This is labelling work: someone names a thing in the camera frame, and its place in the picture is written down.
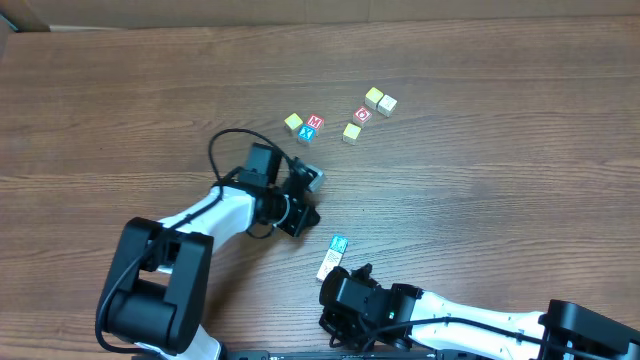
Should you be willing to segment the wooden block with M outline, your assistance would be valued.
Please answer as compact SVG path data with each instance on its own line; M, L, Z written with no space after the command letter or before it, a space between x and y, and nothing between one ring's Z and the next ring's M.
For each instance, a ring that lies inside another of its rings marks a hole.
M334 267L339 266L343 258L343 254L339 251L329 249L323 260L323 268L330 272Z

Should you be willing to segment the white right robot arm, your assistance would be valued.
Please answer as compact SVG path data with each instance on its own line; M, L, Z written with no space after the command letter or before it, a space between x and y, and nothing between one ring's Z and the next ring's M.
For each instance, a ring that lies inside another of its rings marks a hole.
M507 313L454 303L409 284L383 288L371 265L322 270L320 326L333 348L370 351L375 343L439 358L639 360L639 333L575 303Z

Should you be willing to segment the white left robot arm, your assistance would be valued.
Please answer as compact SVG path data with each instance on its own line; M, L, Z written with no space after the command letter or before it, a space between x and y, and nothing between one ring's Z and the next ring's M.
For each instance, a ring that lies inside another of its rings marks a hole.
M223 358L222 343L201 325L212 255L256 224L292 237L317 225L306 196L324 180L319 168L255 143L246 165L191 207L160 221L128 221L96 309L100 346L138 359Z

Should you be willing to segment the blue faced wooden letter block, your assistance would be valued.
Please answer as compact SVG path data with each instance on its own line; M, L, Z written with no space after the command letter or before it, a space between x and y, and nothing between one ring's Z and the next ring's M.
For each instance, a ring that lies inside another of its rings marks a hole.
M341 235L334 235L331 239L329 249L336 253L344 254L346 252L348 244L349 240L346 237Z

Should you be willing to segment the wooden block with fish drawing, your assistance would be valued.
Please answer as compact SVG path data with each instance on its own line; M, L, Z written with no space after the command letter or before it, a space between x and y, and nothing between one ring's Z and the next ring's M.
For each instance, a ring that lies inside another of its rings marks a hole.
M334 264L323 263L316 274L316 279L318 281L324 281L328 274L334 269L334 267Z

